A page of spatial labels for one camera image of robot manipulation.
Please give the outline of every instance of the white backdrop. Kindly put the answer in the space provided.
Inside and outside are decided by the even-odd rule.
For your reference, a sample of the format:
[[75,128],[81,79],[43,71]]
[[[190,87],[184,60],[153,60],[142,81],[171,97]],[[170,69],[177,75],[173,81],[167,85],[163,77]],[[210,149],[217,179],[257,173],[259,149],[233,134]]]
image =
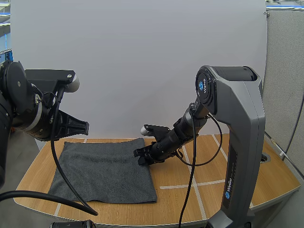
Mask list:
[[[14,0],[13,57],[76,72],[61,110],[88,121],[89,137],[139,137],[144,124],[182,117],[202,65],[264,77],[264,11],[264,0]],[[210,121],[200,134],[217,132]]]

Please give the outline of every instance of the wooden table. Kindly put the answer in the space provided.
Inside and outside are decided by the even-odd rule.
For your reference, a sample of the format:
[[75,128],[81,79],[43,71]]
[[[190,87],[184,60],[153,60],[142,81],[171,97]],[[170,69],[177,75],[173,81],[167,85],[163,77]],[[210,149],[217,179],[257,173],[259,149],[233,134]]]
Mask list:
[[[132,139],[66,138],[55,142],[55,147],[59,157],[64,142],[117,143],[129,140]],[[153,141],[151,138],[144,140],[146,145]],[[219,141],[219,135],[199,136],[197,139],[197,163],[209,160],[217,150]],[[228,142],[229,135],[223,135],[223,146],[218,156],[211,163],[195,169],[193,187],[182,220],[184,225],[202,226],[208,218],[219,210],[226,176]],[[271,161],[262,163],[260,166],[250,205],[254,212],[282,201],[300,187],[296,177],[267,143],[264,143],[263,152],[270,155]],[[183,147],[183,153],[187,161],[192,160],[192,142]],[[55,169],[48,142],[33,161],[17,190],[47,193]],[[174,224],[178,223],[185,200],[190,167],[173,157],[167,159],[165,163],[151,165],[150,171],[158,197],[155,204],[109,204],[92,201],[88,204],[99,213],[98,216],[92,216],[69,206],[46,200],[31,198],[16,198],[14,200],[26,208],[51,216],[74,220],[91,219],[95,223],[104,224],[102,226],[109,226],[108,224],[129,226],[167,224],[168,227],[174,227]]]

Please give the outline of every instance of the dark gray cloth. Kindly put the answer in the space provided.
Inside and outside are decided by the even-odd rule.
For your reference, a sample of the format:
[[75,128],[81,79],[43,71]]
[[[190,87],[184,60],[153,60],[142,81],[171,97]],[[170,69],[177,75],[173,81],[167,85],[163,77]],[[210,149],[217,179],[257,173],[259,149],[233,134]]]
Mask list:
[[[149,167],[139,166],[133,155],[135,149],[144,146],[143,138],[118,143],[65,142],[59,163],[85,201],[155,203]],[[77,200],[58,170],[48,193]]]

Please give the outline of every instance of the blue circular logo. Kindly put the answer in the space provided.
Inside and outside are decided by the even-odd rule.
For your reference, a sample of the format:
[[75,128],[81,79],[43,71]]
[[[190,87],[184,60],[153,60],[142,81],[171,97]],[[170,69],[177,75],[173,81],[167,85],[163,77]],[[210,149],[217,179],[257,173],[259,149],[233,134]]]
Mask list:
[[228,191],[226,191],[226,192],[225,192],[225,196],[226,196],[226,198],[227,198],[227,199],[229,199],[229,198],[230,198],[230,194],[229,194],[229,192],[228,192]]
[[199,89],[203,90],[203,88],[204,88],[204,84],[202,82],[199,82]]

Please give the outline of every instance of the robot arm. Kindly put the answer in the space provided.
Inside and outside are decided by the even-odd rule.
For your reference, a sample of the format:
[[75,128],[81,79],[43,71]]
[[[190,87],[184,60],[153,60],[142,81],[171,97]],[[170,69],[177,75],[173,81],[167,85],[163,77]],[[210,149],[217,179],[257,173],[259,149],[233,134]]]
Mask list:
[[176,150],[193,137],[211,113],[230,129],[226,181],[221,209],[212,216],[208,228],[238,228],[251,222],[249,209],[262,156],[265,114],[261,98],[261,78],[249,67],[203,66],[196,76],[197,99],[170,131],[167,127],[145,125],[141,133],[157,142],[137,149],[138,163],[153,164],[173,157]]
[[[9,60],[0,65],[0,188],[4,184],[10,128],[13,126],[40,141],[49,141],[56,109],[55,94],[61,100],[64,92],[78,88],[79,80],[72,70],[25,71],[20,62]],[[55,140],[75,134],[88,135],[88,122],[60,110],[56,123]]]

